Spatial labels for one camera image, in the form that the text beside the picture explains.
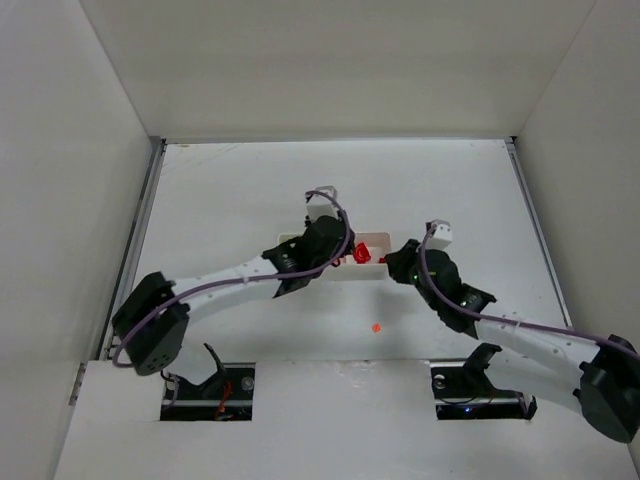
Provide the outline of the red curved lego piece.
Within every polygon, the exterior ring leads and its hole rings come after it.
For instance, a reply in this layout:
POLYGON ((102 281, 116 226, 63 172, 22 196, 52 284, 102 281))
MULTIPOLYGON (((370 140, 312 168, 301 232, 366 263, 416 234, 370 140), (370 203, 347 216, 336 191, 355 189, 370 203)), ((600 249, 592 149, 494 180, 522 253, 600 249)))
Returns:
POLYGON ((356 265, 366 265, 374 262, 373 252, 364 242, 355 245, 351 256, 356 265))

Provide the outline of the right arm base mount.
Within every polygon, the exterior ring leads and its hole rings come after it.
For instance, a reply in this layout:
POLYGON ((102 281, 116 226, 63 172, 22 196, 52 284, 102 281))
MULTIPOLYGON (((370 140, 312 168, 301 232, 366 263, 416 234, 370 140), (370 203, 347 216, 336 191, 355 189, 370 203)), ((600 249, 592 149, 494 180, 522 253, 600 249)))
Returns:
POLYGON ((537 412, 535 397, 497 388, 486 371, 502 348, 480 344, 466 359, 431 363, 431 388, 440 421, 530 421, 537 412))

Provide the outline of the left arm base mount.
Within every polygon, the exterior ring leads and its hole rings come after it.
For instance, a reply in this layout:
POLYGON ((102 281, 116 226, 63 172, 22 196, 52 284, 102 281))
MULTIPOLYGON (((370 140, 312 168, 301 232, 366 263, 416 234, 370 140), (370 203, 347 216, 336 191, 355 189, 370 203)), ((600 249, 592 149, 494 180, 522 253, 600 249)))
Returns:
POLYGON ((240 422, 251 421, 256 368, 254 363, 223 363, 213 347, 207 351, 210 377, 194 385, 173 373, 161 373, 165 390, 160 409, 161 421, 240 422))

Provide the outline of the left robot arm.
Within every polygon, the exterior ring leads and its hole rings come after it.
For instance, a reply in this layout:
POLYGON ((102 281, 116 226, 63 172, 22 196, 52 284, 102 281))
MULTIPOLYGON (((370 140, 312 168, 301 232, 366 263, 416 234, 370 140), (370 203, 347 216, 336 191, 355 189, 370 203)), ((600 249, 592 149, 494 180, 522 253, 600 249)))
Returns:
POLYGON ((202 386, 213 375, 197 365, 184 339, 197 322, 245 303, 301 290, 353 250, 354 233, 342 214, 323 215, 304 232, 236 267, 202 277, 169 280, 146 275, 112 318, 120 340, 113 365, 139 376, 168 370, 202 386))

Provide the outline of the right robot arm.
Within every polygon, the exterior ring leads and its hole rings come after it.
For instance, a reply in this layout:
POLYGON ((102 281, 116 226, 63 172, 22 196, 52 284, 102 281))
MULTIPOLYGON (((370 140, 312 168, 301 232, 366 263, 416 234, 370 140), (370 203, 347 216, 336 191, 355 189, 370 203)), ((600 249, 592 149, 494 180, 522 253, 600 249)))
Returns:
POLYGON ((495 297, 463 282, 446 252, 415 239, 384 261, 390 278, 414 287, 446 327, 479 341, 464 364, 471 382, 543 398, 613 441, 634 440, 639 354, 629 341, 488 315, 495 297))

